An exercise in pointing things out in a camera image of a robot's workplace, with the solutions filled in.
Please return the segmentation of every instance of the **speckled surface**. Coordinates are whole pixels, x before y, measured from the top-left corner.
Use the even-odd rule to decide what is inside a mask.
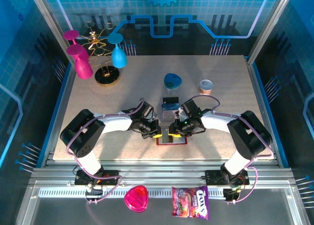
[[[101,57],[97,62],[106,59]],[[199,82],[209,79],[214,84],[211,94],[221,102],[217,111],[242,113],[251,110],[262,119],[243,56],[128,56],[128,61],[121,70],[120,80],[113,86],[100,86],[94,77],[82,80],[76,76],[61,129],[82,109],[93,113],[116,113],[136,107],[141,97],[161,116],[162,98],[169,96],[163,84],[167,73],[182,78],[176,94],[180,103],[197,95]],[[216,104],[207,97],[199,97],[195,102],[201,109]],[[170,146],[157,146],[155,139],[144,140],[133,131],[119,131],[101,135],[94,152],[99,159],[228,159],[235,149],[231,136],[218,130],[194,135],[188,138],[187,145]],[[53,158],[72,159],[65,153],[61,140]]]

